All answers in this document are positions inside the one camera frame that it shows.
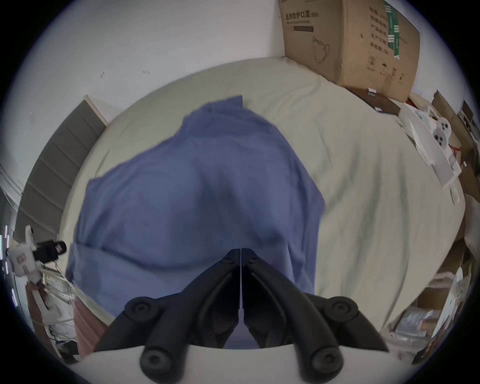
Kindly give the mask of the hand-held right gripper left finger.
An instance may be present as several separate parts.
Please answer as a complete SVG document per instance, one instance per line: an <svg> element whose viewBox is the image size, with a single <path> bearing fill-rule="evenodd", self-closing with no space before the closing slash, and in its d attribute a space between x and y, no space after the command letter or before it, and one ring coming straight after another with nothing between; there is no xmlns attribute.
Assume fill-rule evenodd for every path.
<svg viewBox="0 0 480 384"><path fill-rule="evenodd" d="M183 291L129 300L94 352L143 347L138 363L152 381L180 381L189 345L222 348L239 321L241 250L230 250Z"/></svg>

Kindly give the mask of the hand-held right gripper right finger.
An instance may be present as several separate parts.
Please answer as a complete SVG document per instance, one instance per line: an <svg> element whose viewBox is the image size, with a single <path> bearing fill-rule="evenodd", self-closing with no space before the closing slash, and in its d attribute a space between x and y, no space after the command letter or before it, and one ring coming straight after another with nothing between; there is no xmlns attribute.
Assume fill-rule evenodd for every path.
<svg viewBox="0 0 480 384"><path fill-rule="evenodd" d="M293 345L305 381L331 381L344 367L340 347L388 352L349 297L301 291L252 249L241 249L244 323L260 348Z"/></svg>

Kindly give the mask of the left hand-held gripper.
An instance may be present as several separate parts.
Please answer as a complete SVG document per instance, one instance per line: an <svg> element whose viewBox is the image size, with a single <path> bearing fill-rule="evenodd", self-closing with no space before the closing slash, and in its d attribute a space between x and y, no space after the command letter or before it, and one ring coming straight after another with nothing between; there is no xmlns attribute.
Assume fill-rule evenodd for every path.
<svg viewBox="0 0 480 384"><path fill-rule="evenodd" d="M26 277L30 283L39 285L45 264L58 261L59 256L66 252L67 246L63 241L49 239L36 242L31 225L26 225L25 241L8 248L8 260L15 276Z"/></svg>

